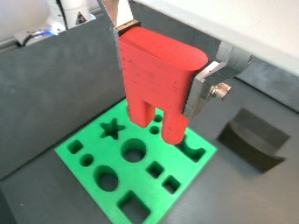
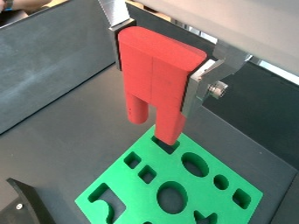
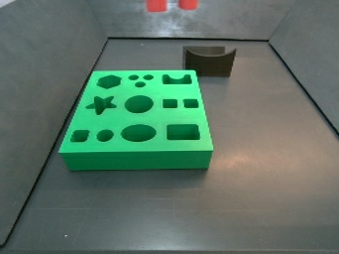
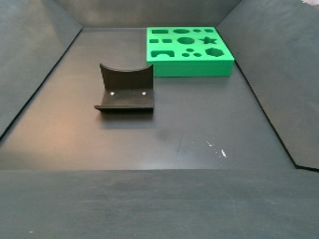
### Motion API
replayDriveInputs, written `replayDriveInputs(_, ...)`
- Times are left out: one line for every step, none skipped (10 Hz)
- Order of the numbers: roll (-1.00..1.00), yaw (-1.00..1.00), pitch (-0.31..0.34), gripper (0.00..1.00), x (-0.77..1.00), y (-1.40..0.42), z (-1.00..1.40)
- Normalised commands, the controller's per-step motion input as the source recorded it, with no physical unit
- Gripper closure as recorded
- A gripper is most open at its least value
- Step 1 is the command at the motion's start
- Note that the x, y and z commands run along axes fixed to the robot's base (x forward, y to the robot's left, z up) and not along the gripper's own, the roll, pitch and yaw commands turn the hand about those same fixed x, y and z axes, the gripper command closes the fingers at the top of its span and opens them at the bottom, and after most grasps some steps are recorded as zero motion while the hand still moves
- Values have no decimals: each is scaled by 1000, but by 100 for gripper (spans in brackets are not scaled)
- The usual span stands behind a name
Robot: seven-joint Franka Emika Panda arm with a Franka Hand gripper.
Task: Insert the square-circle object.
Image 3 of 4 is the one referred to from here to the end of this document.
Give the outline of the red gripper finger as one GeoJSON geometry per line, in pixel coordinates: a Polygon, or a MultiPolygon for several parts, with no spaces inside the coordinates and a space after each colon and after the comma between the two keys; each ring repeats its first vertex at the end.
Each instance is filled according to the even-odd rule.
{"type": "Polygon", "coordinates": [[[198,0],[178,0],[178,8],[182,10],[194,10],[198,7],[198,0]]]}
{"type": "Polygon", "coordinates": [[[165,12],[166,0],[145,0],[145,7],[148,12],[165,12]]]}

